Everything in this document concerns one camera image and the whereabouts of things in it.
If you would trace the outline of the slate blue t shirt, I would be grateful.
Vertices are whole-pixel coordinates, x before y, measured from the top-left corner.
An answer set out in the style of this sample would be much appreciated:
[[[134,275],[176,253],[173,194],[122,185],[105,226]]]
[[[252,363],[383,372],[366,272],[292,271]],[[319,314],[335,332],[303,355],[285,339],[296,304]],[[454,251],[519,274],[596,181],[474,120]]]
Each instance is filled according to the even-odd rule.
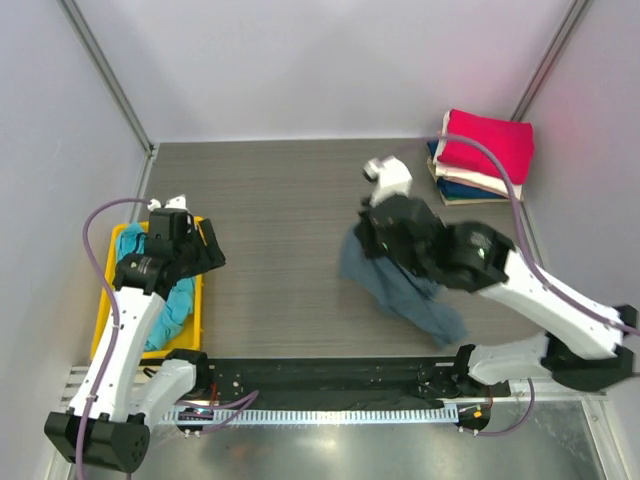
[[[388,315],[401,317],[430,335],[439,348],[464,340],[468,331],[463,317],[437,301],[442,287],[396,267],[386,257],[368,259],[356,237],[356,227],[345,234],[339,257],[339,275],[366,290]]]

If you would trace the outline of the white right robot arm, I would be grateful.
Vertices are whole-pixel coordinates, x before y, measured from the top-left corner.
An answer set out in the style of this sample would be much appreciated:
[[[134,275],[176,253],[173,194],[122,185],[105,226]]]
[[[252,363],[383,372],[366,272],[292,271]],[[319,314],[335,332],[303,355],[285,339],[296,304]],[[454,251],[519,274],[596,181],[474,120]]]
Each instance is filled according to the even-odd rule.
[[[458,349],[450,382],[471,396],[510,380],[550,378],[599,392],[634,377],[635,355],[623,339],[636,325],[629,305],[599,305],[528,265],[505,235],[477,221],[445,224],[416,197],[364,198],[355,229],[364,253],[401,272],[500,303],[541,328],[522,341]]]

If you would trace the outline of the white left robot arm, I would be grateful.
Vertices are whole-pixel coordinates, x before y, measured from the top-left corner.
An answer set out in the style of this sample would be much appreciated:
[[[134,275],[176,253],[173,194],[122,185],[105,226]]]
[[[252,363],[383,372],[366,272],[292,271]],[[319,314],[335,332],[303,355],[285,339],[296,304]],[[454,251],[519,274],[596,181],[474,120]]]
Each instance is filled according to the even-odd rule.
[[[212,223],[184,208],[151,212],[144,250],[115,265],[106,292],[111,319],[77,393],[63,412],[48,415],[44,432],[78,478],[88,465],[135,472],[153,428],[184,396],[198,400],[212,387],[205,353],[174,349],[149,382],[134,381],[156,318],[177,282],[220,268],[226,258]]]

